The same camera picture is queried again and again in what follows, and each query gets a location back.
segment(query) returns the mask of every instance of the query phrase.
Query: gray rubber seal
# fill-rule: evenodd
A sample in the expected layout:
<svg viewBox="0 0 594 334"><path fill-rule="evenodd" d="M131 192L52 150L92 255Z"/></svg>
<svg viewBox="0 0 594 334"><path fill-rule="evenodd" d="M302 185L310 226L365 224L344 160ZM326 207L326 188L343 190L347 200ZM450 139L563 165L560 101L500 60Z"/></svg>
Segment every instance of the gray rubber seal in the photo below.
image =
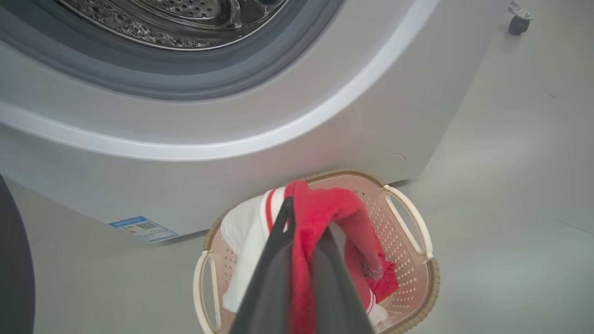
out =
<svg viewBox="0 0 594 334"><path fill-rule="evenodd" d="M212 99L275 76L323 31L342 0L291 0L238 43L169 51L121 39L53 0L0 0L0 39L58 71L116 92L164 100Z"/></svg>

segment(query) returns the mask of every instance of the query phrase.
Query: white washing machine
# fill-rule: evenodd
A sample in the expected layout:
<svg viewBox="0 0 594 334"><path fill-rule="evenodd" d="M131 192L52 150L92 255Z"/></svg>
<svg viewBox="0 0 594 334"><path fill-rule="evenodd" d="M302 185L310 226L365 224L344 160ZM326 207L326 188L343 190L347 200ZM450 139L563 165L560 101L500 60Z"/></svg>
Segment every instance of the white washing machine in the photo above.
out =
<svg viewBox="0 0 594 334"><path fill-rule="evenodd" d="M0 4L0 172L160 241L317 172L419 175L508 0Z"/></svg>

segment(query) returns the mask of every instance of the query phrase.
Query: basket handle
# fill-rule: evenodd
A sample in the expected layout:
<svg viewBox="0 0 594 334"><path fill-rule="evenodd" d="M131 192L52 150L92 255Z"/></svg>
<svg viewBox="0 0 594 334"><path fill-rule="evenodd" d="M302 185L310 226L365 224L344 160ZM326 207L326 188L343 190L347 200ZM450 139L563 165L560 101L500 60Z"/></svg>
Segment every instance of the basket handle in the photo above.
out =
<svg viewBox="0 0 594 334"><path fill-rule="evenodd" d="M211 268L211 278L213 280L213 295L214 295L214 313L217 323L217 328L213 328L212 323L206 313L206 306L204 305L204 296L203 296L203 276L204 276L204 269L206 267L206 263L210 263ZM194 307L196 309L196 315L198 316L198 321L200 322L200 326L204 331L204 334L216 334L219 333L221 327L221 312L220 312L220 303L219 303L219 295L217 293L217 274L214 268L214 261L210 258L210 252L205 250L202 252L202 255L198 259L196 263L196 269L194 270Z"/></svg>
<svg viewBox="0 0 594 334"><path fill-rule="evenodd" d="M409 215L412 217L413 221L415 222L416 227L419 229L419 233L421 235L421 240L423 242L424 251L421 250L421 248L419 247L415 238L410 233L409 228L404 223L404 220L402 220L402 217L400 216L400 214L398 213L398 211L396 210L396 208L394 207L394 205L392 204L390 199L386 198L386 200L388 201L388 205L390 206L390 208L392 209L392 211L394 212L396 217L399 218L399 219L397 219L398 222L400 223L402 228L405 230L405 233L408 236L411 243L415 246L416 252L419 253L419 255L424 255L427 258L427 260L433 258L433 243L431 243L431 236L429 235L429 230L427 230L425 221L423 220L423 217L421 217L421 214L419 213L419 211L415 208L415 205L412 204L412 202L408 199L408 197L406 197L403 193L401 193L400 190L398 190L394 187L391 187L387 184L383 187L383 189L385 192L393 195L396 199L398 199L398 201L400 201L402 203L402 205L405 207L405 209L408 211Z"/></svg>

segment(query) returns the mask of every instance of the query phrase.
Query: laundry basket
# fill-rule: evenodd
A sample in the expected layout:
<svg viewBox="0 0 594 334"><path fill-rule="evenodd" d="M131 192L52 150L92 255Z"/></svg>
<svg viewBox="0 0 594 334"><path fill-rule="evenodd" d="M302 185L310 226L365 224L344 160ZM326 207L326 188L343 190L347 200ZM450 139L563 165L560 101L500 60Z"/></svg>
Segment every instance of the laundry basket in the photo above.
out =
<svg viewBox="0 0 594 334"><path fill-rule="evenodd" d="M429 232L419 212L397 189L356 170L341 169L305 178L312 189L346 188L356 193L367 206L371 222L386 253L396 264L400 288L380 304L388 311L388 319L374 327L376 333L399 334L413 328L431 312L440 290L440 270L433 258ZM398 200L413 218L422 240L422 247L413 237L390 197ZM227 334L234 314L225 310L221 301L229 286L237 254L222 238L219 228L224 212L210 228L204 251L194 271L194 306L205 334ZM203 283L206 264L211 264L214 295L214 318L206 312Z"/></svg>

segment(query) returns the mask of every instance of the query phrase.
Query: basket hole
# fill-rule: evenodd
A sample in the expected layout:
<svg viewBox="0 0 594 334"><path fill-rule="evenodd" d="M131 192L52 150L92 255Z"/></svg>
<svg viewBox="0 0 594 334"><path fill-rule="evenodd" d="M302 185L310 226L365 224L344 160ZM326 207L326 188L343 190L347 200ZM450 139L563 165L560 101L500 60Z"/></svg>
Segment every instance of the basket hole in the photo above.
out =
<svg viewBox="0 0 594 334"><path fill-rule="evenodd" d="M213 284L213 282L215 280L215 276L213 276L213 273L214 262L211 259L208 259L204 266L204 272L202 276L202 300L204 301L204 310L206 311L210 326L218 331L221 327L221 323L220 318L217 317L217 310L214 306L215 284Z"/></svg>
<svg viewBox="0 0 594 334"><path fill-rule="evenodd" d="M412 238L416 241L416 244L418 245L420 251L424 252L425 246L423 245L423 239L421 239L421 233L419 232L419 228L416 227L415 220L410 215L408 210L406 210L404 205L402 205L402 203L394 195L389 194L388 197L389 197L390 201L392 202L392 204L394 205L394 208L396 209L398 214L400 214L402 221L405 223L406 227L408 228L408 231L410 232L410 235L412 236Z"/></svg>

